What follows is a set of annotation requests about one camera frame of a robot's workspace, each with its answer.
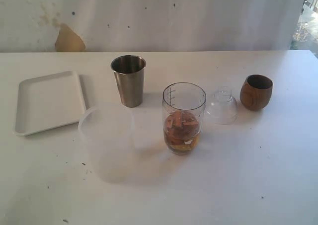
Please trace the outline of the clear plastic shaker cup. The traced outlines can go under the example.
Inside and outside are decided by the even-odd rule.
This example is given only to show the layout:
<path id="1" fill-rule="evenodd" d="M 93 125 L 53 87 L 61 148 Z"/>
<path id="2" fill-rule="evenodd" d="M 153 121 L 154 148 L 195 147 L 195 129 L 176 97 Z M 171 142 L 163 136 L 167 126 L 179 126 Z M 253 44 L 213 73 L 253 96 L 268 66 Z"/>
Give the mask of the clear plastic shaker cup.
<path id="1" fill-rule="evenodd" d="M 177 155 L 190 154 L 202 130 L 205 91 L 189 82 L 176 82 L 162 93 L 163 135 L 167 147 Z"/>

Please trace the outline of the gold coins and cork pieces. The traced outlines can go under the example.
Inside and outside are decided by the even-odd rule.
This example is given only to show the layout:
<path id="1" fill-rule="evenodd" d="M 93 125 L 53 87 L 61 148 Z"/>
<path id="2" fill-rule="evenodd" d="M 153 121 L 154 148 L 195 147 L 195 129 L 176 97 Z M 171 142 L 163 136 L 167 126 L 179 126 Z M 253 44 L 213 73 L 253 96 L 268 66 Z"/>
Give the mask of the gold coins and cork pieces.
<path id="1" fill-rule="evenodd" d="M 174 154 L 189 154 L 198 144 L 200 123 L 192 113 L 177 110 L 164 120 L 163 134 L 167 147 Z"/>

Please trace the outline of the stainless steel cup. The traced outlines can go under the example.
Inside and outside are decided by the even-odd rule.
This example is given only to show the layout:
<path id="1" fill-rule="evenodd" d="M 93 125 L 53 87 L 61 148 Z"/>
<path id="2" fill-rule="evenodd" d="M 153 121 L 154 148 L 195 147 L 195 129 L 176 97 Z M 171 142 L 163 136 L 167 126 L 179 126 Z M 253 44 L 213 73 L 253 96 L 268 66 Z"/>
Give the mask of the stainless steel cup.
<path id="1" fill-rule="evenodd" d="M 135 55 L 123 55 L 111 62 L 121 102 L 134 108 L 143 102 L 146 61 Z"/>

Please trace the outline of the clear dome lid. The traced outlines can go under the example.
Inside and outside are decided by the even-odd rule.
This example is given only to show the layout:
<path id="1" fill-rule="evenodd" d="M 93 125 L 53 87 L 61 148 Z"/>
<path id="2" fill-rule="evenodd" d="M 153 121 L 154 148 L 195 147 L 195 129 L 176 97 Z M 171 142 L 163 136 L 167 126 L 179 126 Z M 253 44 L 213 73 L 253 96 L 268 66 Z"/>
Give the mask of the clear dome lid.
<path id="1" fill-rule="evenodd" d="M 227 86 L 218 87 L 212 93 L 206 112 L 215 124 L 232 124 L 238 116 L 237 101 L 232 90 Z"/>

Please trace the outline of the brown wooden cup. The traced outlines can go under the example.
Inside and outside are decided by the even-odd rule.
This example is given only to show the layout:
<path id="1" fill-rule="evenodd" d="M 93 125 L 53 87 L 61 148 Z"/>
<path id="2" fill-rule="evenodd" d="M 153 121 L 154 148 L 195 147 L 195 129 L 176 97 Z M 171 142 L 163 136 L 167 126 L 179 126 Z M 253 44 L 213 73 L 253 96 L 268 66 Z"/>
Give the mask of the brown wooden cup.
<path id="1" fill-rule="evenodd" d="M 251 111 L 259 111 L 267 106 L 271 99 L 273 82 L 263 75 L 249 75 L 240 90 L 242 105 Z"/>

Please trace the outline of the white square tray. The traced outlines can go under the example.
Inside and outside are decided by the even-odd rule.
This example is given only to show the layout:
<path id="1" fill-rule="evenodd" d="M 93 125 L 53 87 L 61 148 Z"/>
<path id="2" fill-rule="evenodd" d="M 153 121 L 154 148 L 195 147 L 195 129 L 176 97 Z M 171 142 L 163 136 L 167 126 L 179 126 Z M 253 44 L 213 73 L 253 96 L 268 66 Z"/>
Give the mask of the white square tray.
<path id="1" fill-rule="evenodd" d="M 79 74 L 66 71 L 18 85 L 14 133 L 29 136 L 80 121 L 86 111 Z"/>

